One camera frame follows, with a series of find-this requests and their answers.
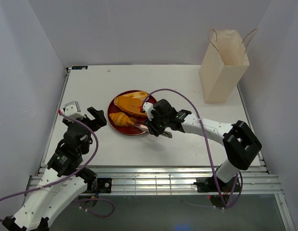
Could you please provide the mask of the metal serving tongs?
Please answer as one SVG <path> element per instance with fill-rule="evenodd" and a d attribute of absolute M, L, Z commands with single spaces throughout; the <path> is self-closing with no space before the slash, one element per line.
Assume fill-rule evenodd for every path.
<path fill-rule="evenodd" d="M 144 124 L 141 124 L 141 123 L 135 123 L 135 122 L 133 122 L 133 123 L 131 124 L 130 122 L 127 122 L 127 125 L 130 126 L 130 127 L 137 128 L 137 129 L 139 129 L 139 130 L 141 130 L 141 131 L 147 132 L 147 133 L 149 133 L 149 134 L 151 134 L 151 135 L 155 135 L 155 134 L 153 133 L 153 131 L 150 131 L 149 128 L 148 128 L 146 125 L 144 125 Z M 173 137 L 173 136 L 172 136 L 172 133 L 171 133 L 171 132 L 168 132 L 168 131 L 163 131 L 162 133 L 159 133 L 158 135 L 155 135 L 155 136 L 156 136 L 156 137 L 158 137 L 158 136 L 163 136 L 163 137 L 167 137 L 167 138 L 170 138 L 170 139 Z"/>

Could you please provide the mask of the striped orange croissant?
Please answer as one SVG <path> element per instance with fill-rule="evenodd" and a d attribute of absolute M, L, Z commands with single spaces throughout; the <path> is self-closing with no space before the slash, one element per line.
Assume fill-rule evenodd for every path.
<path fill-rule="evenodd" d="M 123 112 L 111 113 L 109 117 L 119 127 L 128 127 L 129 124 L 134 125 L 134 121 Z"/>

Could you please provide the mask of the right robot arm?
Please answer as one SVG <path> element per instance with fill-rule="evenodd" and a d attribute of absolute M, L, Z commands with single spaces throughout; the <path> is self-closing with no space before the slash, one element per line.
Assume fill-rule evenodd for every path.
<path fill-rule="evenodd" d="M 119 132 L 135 135 L 147 132 L 156 137 L 172 137 L 166 129 L 186 134 L 199 135 L 225 148 L 226 160 L 213 169 L 211 177 L 198 180 L 199 192 L 218 192 L 238 187 L 238 174 L 247 170 L 262 144 L 244 121 L 234 124 L 200 119 L 188 110 L 177 111 L 170 103 L 161 99 L 156 103 L 142 102 L 125 96 L 117 97 L 107 112 L 113 128 Z"/>

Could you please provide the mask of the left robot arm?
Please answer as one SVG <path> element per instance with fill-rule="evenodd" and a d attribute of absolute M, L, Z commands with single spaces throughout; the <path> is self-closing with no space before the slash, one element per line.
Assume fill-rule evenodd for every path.
<path fill-rule="evenodd" d="M 102 110 L 89 107 L 94 117 L 81 114 L 77 102 L 61 110 L 67 130 L 58 142 L 55 152 L 36 188 L 28 190 L 28 200 L 12 216 L 1 221 L 9 231 L 47 231 L 57 216 L 82 192 L 92 192 L 97 187 L 96 174 L 82 166 L 82 156 L 90 145 L 97 142 L 95 131 L 106 126 Z"/>

